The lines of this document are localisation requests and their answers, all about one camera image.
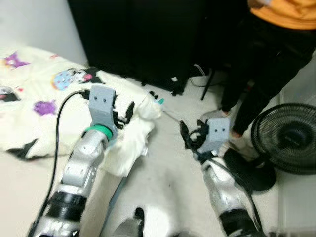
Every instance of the green ring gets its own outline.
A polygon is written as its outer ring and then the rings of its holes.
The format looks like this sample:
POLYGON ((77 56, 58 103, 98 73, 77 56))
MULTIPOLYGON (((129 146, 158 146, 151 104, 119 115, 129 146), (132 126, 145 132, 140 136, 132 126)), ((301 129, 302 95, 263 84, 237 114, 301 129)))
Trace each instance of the green ring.
POLYGON ((99 132, 102 132, 104 135, 106 135, 106 137, 108 138, 108 140, 110 141, 110 139, 113 137, 112 132, 105 126, 101 126, 101 125, 94 125, 92 127, 88 127, 85 132, 87 131, 91 131, 91 130, 96 130, 99 132))

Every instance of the fan grille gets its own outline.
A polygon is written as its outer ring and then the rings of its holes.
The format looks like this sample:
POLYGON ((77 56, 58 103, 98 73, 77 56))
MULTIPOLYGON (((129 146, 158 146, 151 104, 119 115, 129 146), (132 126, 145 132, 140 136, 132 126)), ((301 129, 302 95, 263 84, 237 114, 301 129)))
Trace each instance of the fan grille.
POLYGON ((280 169, 316 173, 316 107, 282 104, 255 120, 251 139, 259 153, 268 154, 280 169))

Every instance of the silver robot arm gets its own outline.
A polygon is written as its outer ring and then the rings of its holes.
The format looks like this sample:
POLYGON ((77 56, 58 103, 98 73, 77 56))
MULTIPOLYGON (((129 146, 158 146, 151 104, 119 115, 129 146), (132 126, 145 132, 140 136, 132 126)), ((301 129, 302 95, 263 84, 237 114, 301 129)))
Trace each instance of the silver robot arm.
POLYGON ((198 120, 197 124, 200 128, 189 133, 188 127, 182 121, 180 132, 185 147, 193 151, 194 158, 202 166, 210 202, 223 231, 229 237, 264 236, 257 231, 243 205, 234 178, 223 170, 225 167, 220 168, 214 165, 217 162, 211 160, 229 137, 229 119, 215 118, 208 120, 206 124, 198 120), (193 134, 196 135, 194 140, 191 139, 193 134))
POLYGON ((116 93, 111 88, 103 85, 91 87, 91 127, 86 129, 75 144, 60 183, 48 202, 46 214, 41 216, 35 230, 29 236, 79 236, 80 219, 91 193, 98 166, 104 158, 108 143, 116 138, 118 133, 118 114, 113 111, 115 97, 116 93))

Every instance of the white wall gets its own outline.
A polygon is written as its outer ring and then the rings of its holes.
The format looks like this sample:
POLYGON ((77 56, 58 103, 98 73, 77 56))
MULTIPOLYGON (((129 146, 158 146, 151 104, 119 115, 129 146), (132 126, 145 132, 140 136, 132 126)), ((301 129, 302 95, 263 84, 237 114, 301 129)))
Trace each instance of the white wall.
POLYGON ((283 102, 316 106, 316 55, 282 91, 283 102))
MULTIPOLYGON (((316 55, 281 95, 283 103, 316 106, 316 55)), ((279 174, 279 228, 316 230, 316 175, 279 174)))
POLYGON ((87 62, 66 0, 0 0, 0 47, 12 44, 87 62))

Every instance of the fan base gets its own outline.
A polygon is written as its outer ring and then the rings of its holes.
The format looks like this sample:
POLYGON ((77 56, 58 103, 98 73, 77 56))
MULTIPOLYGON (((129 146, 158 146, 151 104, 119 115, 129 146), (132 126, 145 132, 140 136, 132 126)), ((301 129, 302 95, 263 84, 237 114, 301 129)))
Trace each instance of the fan base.
POLYGON ((276 172, 272 164, 264 161, 263 157, 246 162, 238 152, 228 149, 223 159, 227 168, 232 173, 238 173, 251 192, 269 190, 276 183, 276 172))

